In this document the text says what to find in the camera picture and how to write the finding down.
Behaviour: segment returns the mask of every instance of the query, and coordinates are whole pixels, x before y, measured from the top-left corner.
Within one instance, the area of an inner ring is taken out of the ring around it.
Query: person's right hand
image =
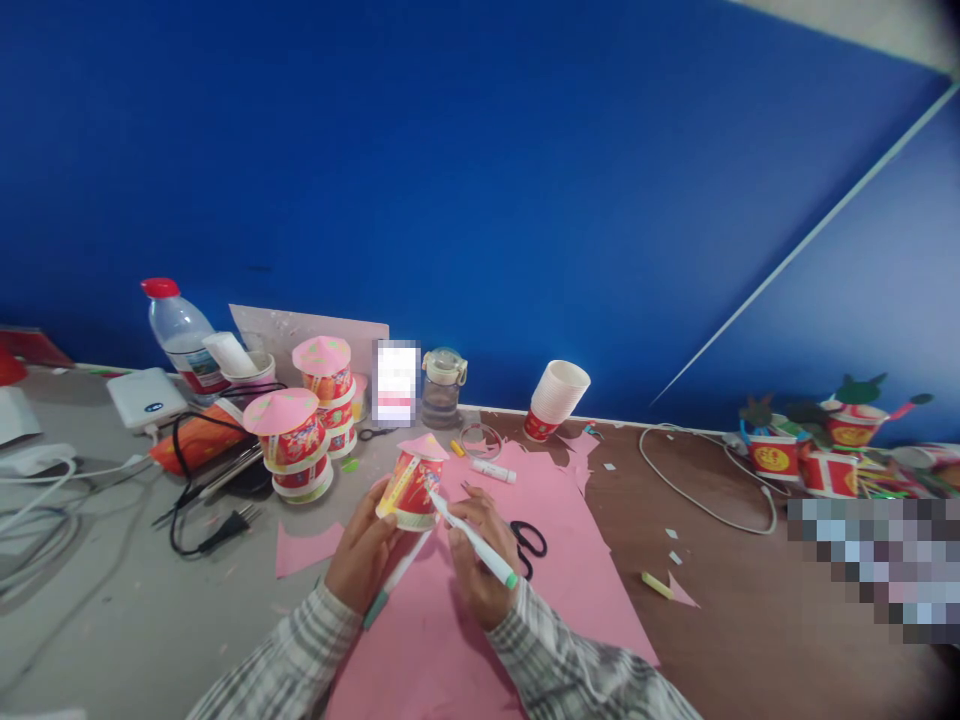
[[[450,505],[450,514],[466,520],[477,533],[506,560],[517,577],[523,577],[523,567],[517,556],[517,539],[503,519],[497,507],[484,490],[468,487],[468,500]],[[509,614],[517,600],[517,589],[507,586],[487,569],[477,557],[473,546],[463,530],[450,529],[450,552],[457,573],[460,593],[473,616],[485,632],[494,630]]]

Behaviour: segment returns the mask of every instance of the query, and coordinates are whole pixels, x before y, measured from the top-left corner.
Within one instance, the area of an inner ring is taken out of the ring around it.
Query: white power bank
[[[107,381],[120,420],[135,433],[147,425],[159,427],[187,410],[187,401],[160,368],[139,370]]]

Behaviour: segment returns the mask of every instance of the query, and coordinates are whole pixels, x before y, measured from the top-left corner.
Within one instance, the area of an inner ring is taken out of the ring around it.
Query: black power cord
[[[226,519],[223,525],[221,525],[213,535],[204,540],[193,550],[184,550],[177,544],[177,515],[180,512],[180,509],[189,503],[194,497],[196,497],[201,490],[199,487],[193,487],[193,475],[190,472],[190,466],[187,465],[187,460],[186,457],[184,457],[183,450],[180,448],[180,422],[185,417],[200,418],[201,420],[206,420],[214,425],[222,425],[223,427],[240,430],[250,437],[253,437],[253,435],[247,432],[247,430],[240,425],[224,422],[223,420],[214,420],[213,418],[207,417],[206,415],[201,415],[200,413],[185,412],[178,415],[176,420],[173,421],[173,452],[177,457],[177,462],[180,463],[180,467],[183,468],[183,477],[184,480],[186,480],[186,484],[183,487],[183,492],[180,493],[180,497],[177,498],[177,502],[173,505],[173,518],[170,521],[170,547],[172,547],[173,551],[180,557],[192,557],[194,555],[210,552],[220,543],[229,540],[235,535],[239,535],[245,530],[248,530],[250,528],[250,523],[254,520],[254,518],[257,517],[257,515],[260,514],[260,511],[253,508],[252,505],[247,505],[239,512],[234,510],[232,513],[230,513],[230,517]]]

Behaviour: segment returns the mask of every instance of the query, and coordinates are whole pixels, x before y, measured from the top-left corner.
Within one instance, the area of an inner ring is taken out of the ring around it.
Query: glue stick
[[[507,470],[502,468],[499,465],[494,465],[491,462],[486,460],[481,460],[480,458],[474,458],[470,461],[470,469],[475,470],[481,475],[488,475],[497,480],[502,480],[503,482],[508,482],[511,485],[517,481],[517,474],[513,470]]]

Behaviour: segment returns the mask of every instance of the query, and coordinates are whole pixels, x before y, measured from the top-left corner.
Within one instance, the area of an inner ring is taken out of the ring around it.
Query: white marker
[[[513,588],[517,586],[517,574],[513,571],[513,568],[510,567],[509,563],[500,557],[497,551],[487,544],[486,540],[477,535],[476,530],[460,518],[451,515],[450,510],[447,509],[447,501],[437,495],[436,490],[428,488],[427,492],[430,493],[430,499],[433,500],[434,506],[440,514],[443,515],[444,519],[453,527],[463,530],[464,535],[467,536],[467,540],[473,545],[473,549],[479,558],[483,560],[483,564],[490,568],[490,572],[496,576],[497,580],[513,590]]]

